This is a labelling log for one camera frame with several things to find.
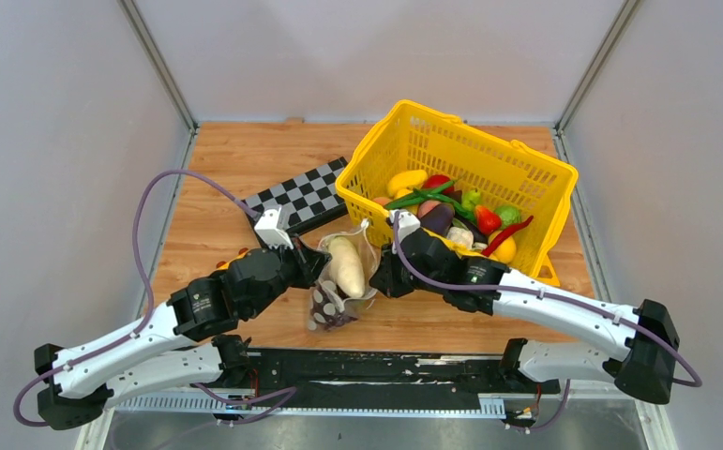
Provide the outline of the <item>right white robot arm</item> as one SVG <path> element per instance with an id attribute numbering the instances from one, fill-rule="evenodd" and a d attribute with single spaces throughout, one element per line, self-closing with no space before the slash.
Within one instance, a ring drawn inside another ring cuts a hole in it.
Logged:
<path id="1" fill-rule="evenodd" d="M 678 332 L 668 308 L 650 299 L 633 307 L 567 292 L 491 258 L 462 255 L 422 229 L 384 246 L 369 283 L 390 298 L 437 293 L 458 310 L 516 318 L 575 339 L 511 339 L 498 367 L 511 391 L 578 379 L 612 383 L 633 398 L 666 405 L 679 382 Z"/>

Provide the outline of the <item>white radish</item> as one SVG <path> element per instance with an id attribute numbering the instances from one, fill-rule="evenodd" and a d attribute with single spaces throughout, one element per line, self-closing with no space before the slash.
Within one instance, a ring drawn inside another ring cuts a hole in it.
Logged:
<path id="1" fill-rule="evenodd" d="M 330 277 L 350 298 L 360 298 L 366 291 L 364 266 L 355 245 L 346 237 L 330 240 Z"/>

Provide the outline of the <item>purple grape bunch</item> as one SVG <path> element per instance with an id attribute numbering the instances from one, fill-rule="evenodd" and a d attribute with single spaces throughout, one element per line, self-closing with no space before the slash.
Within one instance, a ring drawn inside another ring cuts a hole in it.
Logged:
<path id="1" fill-rule="evenodd" d="M 311 291 L 309 300 L 309 315 L 306 322 L 309 331 L 331 331 L 359 320 L 354 306 L 347 302 L 333 281 L 324 281 L 316 285 Z"/>

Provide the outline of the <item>clear polka dot zip bag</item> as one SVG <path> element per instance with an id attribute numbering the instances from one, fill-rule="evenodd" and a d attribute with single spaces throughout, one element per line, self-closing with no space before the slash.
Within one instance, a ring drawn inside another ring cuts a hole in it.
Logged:
<path id="1" fill-rule="evenodd" d="M 329 332 L 360 319 L 374 302 L 377 290 L 369 285 L 379 266 L 379 252 L 368 239 L 370 221 L 363 219 L 350 231 L 321 239 L 320 251 L 330 256 L 309 294 L 306 329 Z"/>

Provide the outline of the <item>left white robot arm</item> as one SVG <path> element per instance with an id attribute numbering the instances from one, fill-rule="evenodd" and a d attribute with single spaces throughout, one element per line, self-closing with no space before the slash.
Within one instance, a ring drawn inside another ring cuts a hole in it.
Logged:
<path id="1" fill-rule="evenodd" d="M 193 279 L 138 320 L 76 348 L 45 344 L 35 351 L 46 378 L 38 415 L 55 430 L 76 428 L 122 401 L 168 387 L 243 385 L 248 344 L 233 334 L 291 288 L 307 290 L 331 260 L 294 239 L 292 247 L 255 248 Z"/>

